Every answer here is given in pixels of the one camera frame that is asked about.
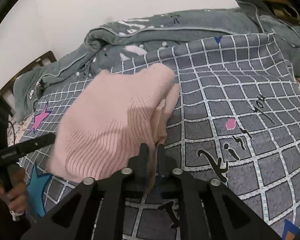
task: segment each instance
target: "pink star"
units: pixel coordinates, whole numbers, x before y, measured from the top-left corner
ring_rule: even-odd
[[[48,117],[49,114],[52,113],[52,111],[47,111],[48,108],[48,103],[46,105],[46,107],[41,111],[40,114],[37,114],[34,116],[34,124],[32,125],[32,127],[30,128],[31,132],[33,130],[33,133],[35,133],[35,131],[37,130],[37,128],[39,127],[39,125],[41,124],[41,122]]]
[[[227,130],[232,130],[235,128],[235,119],[234,118],[229,118],[226,121],[226,128],[227,128]]]

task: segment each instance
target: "gray grid pattern bed sheet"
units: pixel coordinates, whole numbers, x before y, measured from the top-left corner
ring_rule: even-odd
[[[226,184],[265,222],[278,233],[285,218],[300,226],[300,92],[292,66],[283,59],[273,36],[231,35],[222,37],[220,42],[213,38],[193,41],[127,60],[111,72],[133,74],[155,62],[169,66],[181,85],[180,98],[168,121],[167,154],[194,177],[205,180],[217,176],[207,158],[199,157],[197,150],[206,149],[214,160],[220,157],[223,167],[228,160],[229,170],[223,174]],[[70,84],[42,98],[36,113],[44,109],[46,102],[52,113],[34,135],[26,134],[23,140],[55,132],[66,109],[90,80]],[[259,94],[266,97],[263,113],[275,124],[252,110]],[[229,118],[234,118],[237,126],[223,129]],[[241,133],[238,127],[249,133]],[[234,142],[233,135],[242,139],[244,150]],[[260,144],[258,140],[254,143],[255,138],[270,138],[272,143]],[[240,160],[229,154],[225,143]],[[45,172],[50,150],[51,147],[45,147],[21,160],[27,181],[34,163],[40,172]],[[271,169],[275,169],[274,175],[270,174]],[[46,210],[75,185],[53,176],[44,193]],[[285,196],[280,199],[283,203],[276,201],[279,194]],[[179,230],[169,228],[168,215],[156,210],[164,202],[153,195],[127,201],[123,238],[163,239],[164,235],[164,239],[179,239]],[[174,210],[178,212],[177,203]]]

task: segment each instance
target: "pink dot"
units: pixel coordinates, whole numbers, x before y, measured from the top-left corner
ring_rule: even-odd
[[[232,130],[235,128],[235,119],[234,118],[229,118],[226,121],[226,128],[227,128],[227,130]]]

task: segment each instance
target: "black cable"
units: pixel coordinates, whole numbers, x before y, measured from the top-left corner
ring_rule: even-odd
[[[8,121],[8,122],[11,124],[12,130],[13,130],[13,145],[15,145],[16,144],[16,134],[14,132],[14,127],[13,127],[12,122],[10,122],[10,121]]]

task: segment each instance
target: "blue triangle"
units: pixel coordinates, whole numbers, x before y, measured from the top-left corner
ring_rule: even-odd
[[[217,42],[218,44],[220,43],[221,38],[222,38],[222,36],[220,36],[220,37],[214,37],[214,39],[216,40],[216,42]]]

